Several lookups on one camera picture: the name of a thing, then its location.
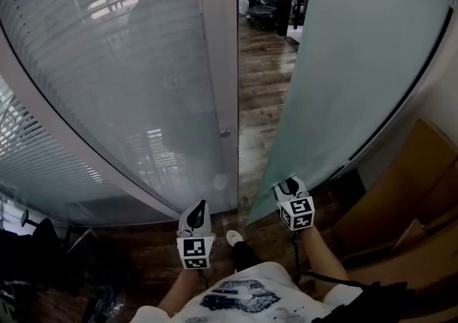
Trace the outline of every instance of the frosted glass panel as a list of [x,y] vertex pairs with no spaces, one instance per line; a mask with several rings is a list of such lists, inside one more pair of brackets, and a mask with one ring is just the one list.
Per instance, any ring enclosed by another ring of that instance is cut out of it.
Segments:
[[0,77],[0,197],[74,225],[126,225],[170,218],[108,183],[68,153]]
[[376,131],[415,80],[450,0],[309,0],[298,59],[251,213],[276,209],[291,175],[324,181]]
[[230,207],[200,0],[1,0],[31,79],[102,157],[181,211]]

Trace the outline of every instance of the door frame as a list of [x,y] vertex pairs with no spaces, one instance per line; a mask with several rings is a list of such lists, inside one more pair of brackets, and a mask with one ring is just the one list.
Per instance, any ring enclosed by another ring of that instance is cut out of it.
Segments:
[[200,0],[230,207],[238,205],[238,0]]

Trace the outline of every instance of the black cord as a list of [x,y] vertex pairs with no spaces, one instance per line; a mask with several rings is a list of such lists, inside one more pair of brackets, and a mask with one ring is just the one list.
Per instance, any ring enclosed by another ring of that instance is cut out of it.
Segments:
[[294,284],[296,284],[296,286],[299,286],[299,281],[301,280],[301,275],[304,275],[304,276],[310,276],[310,277],[313,277],[314,279],[318,279],[318,280],[321,280],[321,281],[326,281],[326,282],[331,282],[333,284],[343,284],[343,285],[347,285],[347,286],[354,286],[354,287],[361,287],[362,289],[364,289],[365,285],[363,284],[360,284],[359,282],[354,282],[354,281],[343,281],[343,280],[339,280],[339,279],[334,279],[332,277],[327,277],[327,276],[324,276],[322,274],[317,274],[315,272],[301,272],[301,268],[299,266],[299,247],[298,247],[298,244],[296,243],[296,238],[298,237],[298,235],[302,232],[302,230],[297,230],[293,236],[291,237],[291,244],[293,244],[293,247],[294,247],[294,257],[295,257],[295,260],[296,260],[296,273],[293,275],[293,282]]
[[203,274],[202,269],[198,269],[198,272],[199,272],[199,277],[202,277],[203,281],[205,282],[205,288],[208,289],[208,281],[205,275]]
[[291,244],[294,247],[294,258],[296,260],[296,273],[293,275],[293,282],[296,286],[299,286],[299,281],[301,280],[301,268],[299,266],[299,247],[296,243],[296,238],[302,232],[302,230],[297,230],[291,237]]

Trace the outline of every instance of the white t-shirt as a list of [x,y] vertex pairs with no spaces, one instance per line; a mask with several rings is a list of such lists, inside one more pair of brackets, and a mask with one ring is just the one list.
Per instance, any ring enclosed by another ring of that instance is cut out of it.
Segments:
[[317,302],[298,289],[280,264],[265,262],[219,281],[173,318],[161,309],[141,307],[131,323],[308,323],[351,303],[361,292],[337,285],[323,303]]

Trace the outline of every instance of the glass door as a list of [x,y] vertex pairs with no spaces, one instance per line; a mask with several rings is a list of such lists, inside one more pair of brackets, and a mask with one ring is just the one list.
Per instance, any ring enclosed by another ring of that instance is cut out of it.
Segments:
[[201,0],[0,3],[21,65],[92,149],[178,213],[231,207]]
[[310,190],[353,160],[424,74],[450,10],[450,0],[308,0],[251,221],[277,209],[275,184],[297,175]]

